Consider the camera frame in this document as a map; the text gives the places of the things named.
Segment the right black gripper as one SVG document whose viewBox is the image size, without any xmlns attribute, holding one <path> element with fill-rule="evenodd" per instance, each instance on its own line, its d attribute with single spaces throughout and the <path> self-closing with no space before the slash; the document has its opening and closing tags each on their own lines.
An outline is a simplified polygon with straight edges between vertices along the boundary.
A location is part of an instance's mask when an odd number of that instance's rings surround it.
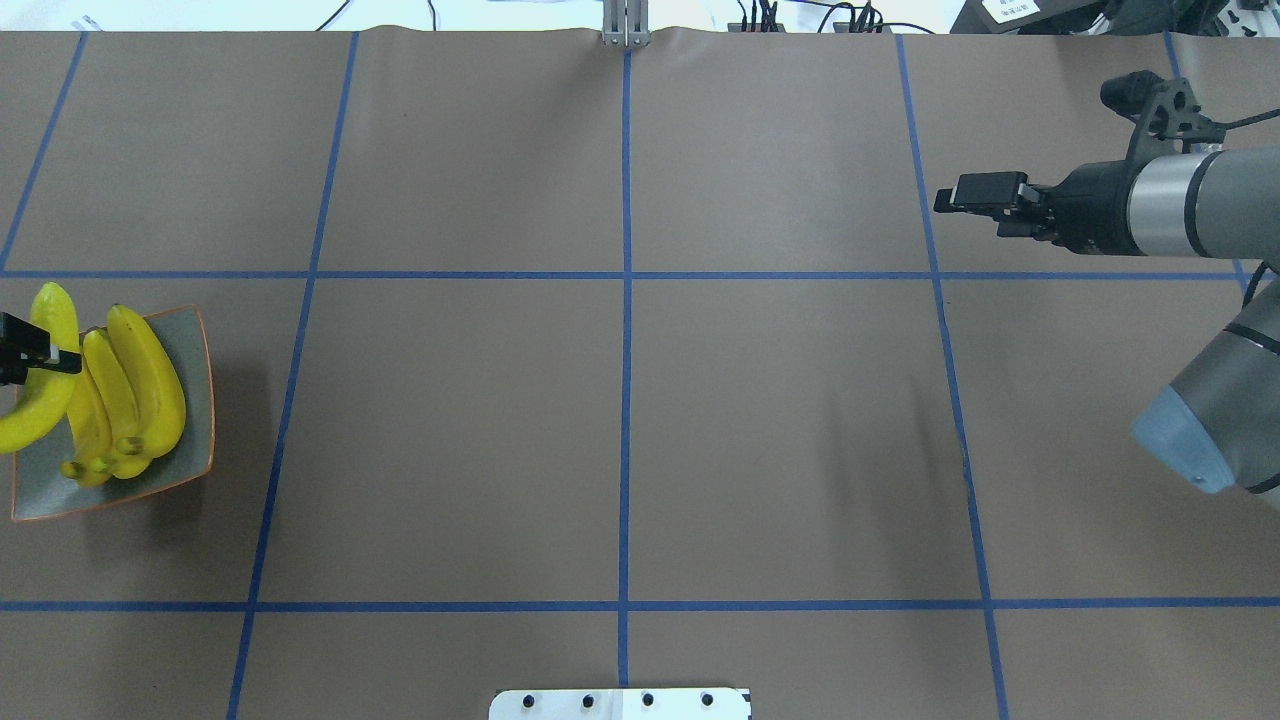
<svg viewBox="0 0 1280 720">
<path fill-rule="evenodd" d="M 1138 170 L 1129 161 L 1087 163 L 1057 184 L 1024 172 L 968 173 L 934 195 L 934 213 L 998 217 L 1001 238 L 1032 238 L 1078 255 L 1139 258 L 1128 202 Z M 1036 200 L 1021 199 L 1024 186 Z"/>
</svg>

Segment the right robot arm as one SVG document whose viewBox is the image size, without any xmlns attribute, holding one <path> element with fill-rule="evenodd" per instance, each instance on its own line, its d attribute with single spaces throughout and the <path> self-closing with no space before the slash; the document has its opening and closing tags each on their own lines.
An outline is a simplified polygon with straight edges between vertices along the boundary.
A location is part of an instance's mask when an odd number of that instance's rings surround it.
<svg viewBox="0 0 1280 720">
<path fill-rule="evenodd" d="M 1277 497 L 1277 336 L 1228 263 L 1071 256 L 932 222 L 966 442 L 997 496 Z"/>
</svg>

